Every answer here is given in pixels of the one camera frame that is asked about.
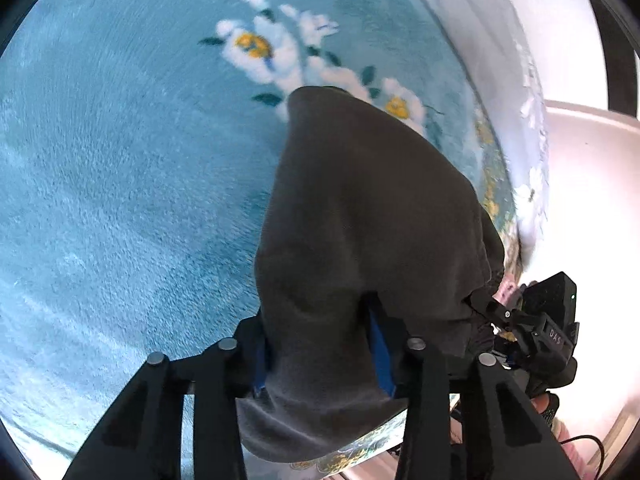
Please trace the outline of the person's right hand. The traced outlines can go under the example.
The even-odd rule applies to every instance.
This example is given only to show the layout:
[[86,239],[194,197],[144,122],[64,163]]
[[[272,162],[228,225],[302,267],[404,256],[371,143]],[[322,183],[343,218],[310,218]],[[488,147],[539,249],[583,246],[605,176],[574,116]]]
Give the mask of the person's right hand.
[[533,398],[532,404],[537,413],[542,417],[549,428],[552,429],[555,415],[560,407],[559,397],[552,392],[541,393],[540,396],[535,396]]

